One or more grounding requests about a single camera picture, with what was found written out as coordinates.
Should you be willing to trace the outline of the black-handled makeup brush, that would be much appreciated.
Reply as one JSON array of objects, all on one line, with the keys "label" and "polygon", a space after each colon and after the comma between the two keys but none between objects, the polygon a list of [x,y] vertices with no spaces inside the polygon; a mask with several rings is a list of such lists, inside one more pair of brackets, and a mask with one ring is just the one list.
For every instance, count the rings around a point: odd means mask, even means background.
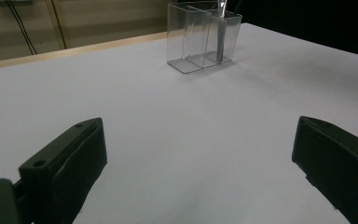
[{"label": "black-handled makeup brush", "polygon": [[217,4],[218,27],[216,61],[221,63],[224,56],[224,38],[226,32],[225,16],[227,11],[227,0],[217,0]]}]

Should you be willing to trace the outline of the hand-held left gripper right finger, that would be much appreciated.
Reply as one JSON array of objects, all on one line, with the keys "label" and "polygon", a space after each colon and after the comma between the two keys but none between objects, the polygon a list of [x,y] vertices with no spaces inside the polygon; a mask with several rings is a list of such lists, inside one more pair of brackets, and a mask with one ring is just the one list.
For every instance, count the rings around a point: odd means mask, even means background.
[{"label": "hand-held left gripper right finger", "polygon": [[327,121],[302,116],[292,162],[351,224],[358,224],[357,136]]}]

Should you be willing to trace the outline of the black curtain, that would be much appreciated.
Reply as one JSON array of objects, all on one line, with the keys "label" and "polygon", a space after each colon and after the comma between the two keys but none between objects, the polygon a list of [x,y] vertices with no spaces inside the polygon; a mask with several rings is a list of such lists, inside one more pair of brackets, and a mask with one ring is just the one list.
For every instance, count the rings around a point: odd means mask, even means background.
[{"label": "black curtain", "polygon": [[[237,3],[227,0],[227,10]],[[242,0],[238,14],[246,23],[358,54],[358,0]]]}]

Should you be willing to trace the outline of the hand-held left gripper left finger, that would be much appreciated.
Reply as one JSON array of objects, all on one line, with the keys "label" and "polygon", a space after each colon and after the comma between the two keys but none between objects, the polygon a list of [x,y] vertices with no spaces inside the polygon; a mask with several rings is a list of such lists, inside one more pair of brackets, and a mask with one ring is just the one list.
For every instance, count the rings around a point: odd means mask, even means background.
[{"label": "hand-held left gripper left finger", "polygon": [[19,168],[35,224],[72,224],[107,164],[103,120],[82,121]]}]

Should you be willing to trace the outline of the clear plastic organizer box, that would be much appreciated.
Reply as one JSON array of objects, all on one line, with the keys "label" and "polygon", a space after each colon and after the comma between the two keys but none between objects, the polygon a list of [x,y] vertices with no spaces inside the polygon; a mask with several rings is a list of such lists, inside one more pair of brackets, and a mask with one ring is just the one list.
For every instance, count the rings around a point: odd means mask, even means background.
[{"label": "clear plastic organizer box", "polygon": [[217,0],[168,4],[167,64],[189,74],[231,62],[241,27],[242,15],[226,11],[223,61],[216,61]]}]

